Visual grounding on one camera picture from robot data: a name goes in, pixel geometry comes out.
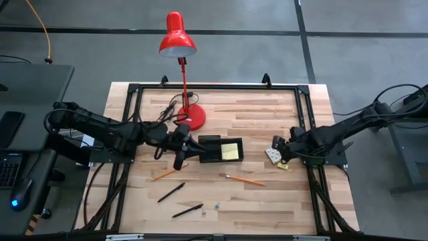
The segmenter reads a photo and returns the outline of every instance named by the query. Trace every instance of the yellow cable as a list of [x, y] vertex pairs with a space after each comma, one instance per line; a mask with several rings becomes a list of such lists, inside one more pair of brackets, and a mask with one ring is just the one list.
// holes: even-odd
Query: yellow cable
[[50, 58], [51, 58], [51, 41], [49, 40], [49, 35], [47, 34], [46, 27], [43, 24], [43, 21], [40, 19], [40, 17], [37, 14], [37, 12], [35, 11], [34, 7], [29, 2], [29, 0], [25, 0], [25, 1], [28, 3], [28, 5], [31, 8], [31, 10], [33, 11], [34, 15], [39, 19], [39, 22], [40, 22], [41, 26], [43, 27], [43, 30], [45, 31], [46, 39], [47, 39], [47, 58], [50, 60]]

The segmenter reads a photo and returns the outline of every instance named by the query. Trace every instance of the wooden table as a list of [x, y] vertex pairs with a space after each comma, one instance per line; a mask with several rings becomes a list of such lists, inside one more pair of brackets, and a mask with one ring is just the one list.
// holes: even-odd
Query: wooden table
[[[113, 82], [104, 115], [121, 120], [127, 82]], [[334, 123], [332, 109], [323, 84], [309, 85], [317, 126]], [[154, 147], [138, 148], [132, 164], [120, 232], [140, 233], [225, 233], [225, 234], [315, 234], [314, 214], [306, 168], [299, 159], [289, 162], [288, 171], [278, 169], [264, 150], [274, 135], [288, 138], [289, 128], [298, 126], [292, 91], [281, 90], [193, 90], [198, 104], [207, 114], [205, 125], [191, 134], [242, 137], [245, 158], [239, 163], [199, 163], [187, 159], [189, 166], [157, 181], [152, 178], [173, 168], [175, 154], [166, 152], [154, 160]], [[155, 121], [172, 96], [180, 90], [149, 90], [142, 95], [142, 119]], [[175, 125], [170, 122], [169, 130]], [[88, 217], [92, 217], [106, 197], [112, 165], [105, 165], [95, 178], [88, 198]], [[246, 177], [265, 183], [265, 187], [228, 180], [220, 173]], [[326, 166], [332, 203], [355, 229], [358, 223], [348, 180], [342, 170]], [[181, 182], [184, 188], [157, 200]], [[172, 215], [204, 203], [206, 215], [197, 210], [174, 220]], [[324, 206], [320, 206], [327, 227]], [[76, 228], [83, 226], [83, 207]]]

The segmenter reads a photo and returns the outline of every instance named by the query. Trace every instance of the smartphone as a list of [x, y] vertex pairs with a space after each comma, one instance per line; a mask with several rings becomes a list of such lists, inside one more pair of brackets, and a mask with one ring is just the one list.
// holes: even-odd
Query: smartphone
[[0, 120], [0, 148], [7, 148], [18, 131], [25, 114], [7, 111]]

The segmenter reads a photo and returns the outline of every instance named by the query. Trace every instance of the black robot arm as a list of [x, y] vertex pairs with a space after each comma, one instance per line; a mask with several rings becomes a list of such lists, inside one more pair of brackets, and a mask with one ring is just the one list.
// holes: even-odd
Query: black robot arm
[[110, 151], [118, 153], [125, 153], [144, 143], [158, 147], [155, 158], [160, 157], [160, 152], [174, 151], [174, 168], [177, 170], [181, 169], [184, 159], [205, 152], [189, 135], [189, 125], [180, 124], [174, 132], [168, 132], [164, 123], [122, 123], [90, 112], [74, 102], [56, 102], [53, 111], [46, 115], [44, 125], [52, 134], [57, 134], [60, 129], [76, 129], [100, 141]]
[[405, 116], [405, 113], [392, 113], [387, 104], [375, 101], [360, 113], [329, 127], [322, 126], [309, 131], [292, 127], [290, 129], [291, 138], [286, 141], [282, 137], [275, 136], [272, 141], [272, 148], [281, 153], [283, 163], [287, 163], [296, 157], [313, 157], [308, 158], [306, 164], [319, 165], [323, 164], [325, 157], [337, 154], [332, 153], [333, 151], [342, 152], [349, 147], [345, 145], [345, 147], [338, 149], [337, 145], [342, 140], [367, 128], [380, 129], [386, 127], [391, 121]]

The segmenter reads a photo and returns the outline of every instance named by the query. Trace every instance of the concrete floor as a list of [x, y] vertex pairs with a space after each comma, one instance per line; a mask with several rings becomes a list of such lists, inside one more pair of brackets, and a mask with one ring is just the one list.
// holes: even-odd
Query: concrete floor
[[[424, 0], [301, 0], [307, 31], [374, 33], [428, 32]], [[169, 11], [181, 11], [187, 29], [298, 31], [293, 0], [39, 0], [33, 2], [48, 26], [164, 29]], [[23, 0], [11, 1], [0, 13], [3, 25], [37, 26]], [[308, 83], [300, 37], [193, 35], [199, 51], [188, 58], [189, 82], [260, 82], [268, 72], [276, 83]], [[175, 61], [157, 48], [162, 35], [50, 34], [55, 64], [76, 67], [66, 99], [102, 113], [113, 81], [160, 81], [166, 74], [180, 80]], [[0, 33], [0, 54], [42, 63], [42, 33]], [[394, 84], [427, 83], [427, 38], [309, 37], [316, 82], [327, 84], [335, 112], [350, 112], [373, 101]], [[97, 98], [87, 93], [97, 92]], [[413, 90], [399, 89], [386, 102]], [[364, 131], [350, 138], [347, 151], [352, 196], [360, 229], [367, 234], [428, 239], [428, 193], [391, 197], [405, 185], [405, 173], [387, 130]], [[36, 233], [69, 231], [87, 173], [71, 161], [58, 165], [68, 179], [52, 189], [50, 220]]]

